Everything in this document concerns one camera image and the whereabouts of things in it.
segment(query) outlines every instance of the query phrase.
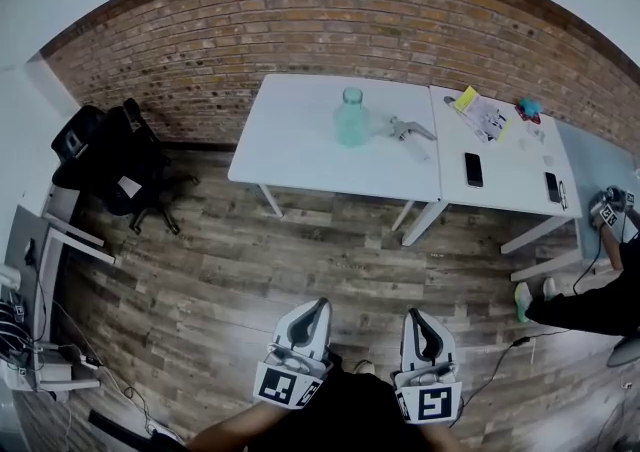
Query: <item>black smartphone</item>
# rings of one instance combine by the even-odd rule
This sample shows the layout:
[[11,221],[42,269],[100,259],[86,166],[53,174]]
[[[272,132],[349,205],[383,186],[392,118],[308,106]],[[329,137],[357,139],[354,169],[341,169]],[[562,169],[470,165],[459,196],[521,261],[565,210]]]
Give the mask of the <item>black smartphone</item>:
[[464,162],[467,167],[467,184],[471,187],[482,187],[482,166],[480,157],[475,153],[465,153]]
[[562,197],[558,190],[558,181],[553,173],[545,173],[544,178],[547,181],[547,191],[549,191],[549,199],[553,203],[562,203]]

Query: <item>glass bottle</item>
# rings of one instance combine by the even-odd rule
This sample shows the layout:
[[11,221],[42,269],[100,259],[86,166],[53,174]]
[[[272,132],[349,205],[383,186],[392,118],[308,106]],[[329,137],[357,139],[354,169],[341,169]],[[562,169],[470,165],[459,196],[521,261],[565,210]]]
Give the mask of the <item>glass bottle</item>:
[[338,142],[349,148],[362,146],[369,141],[369,110],[362,106],[362,90],[346,88],[342,93],[342,105],[336,109],[333,122]]

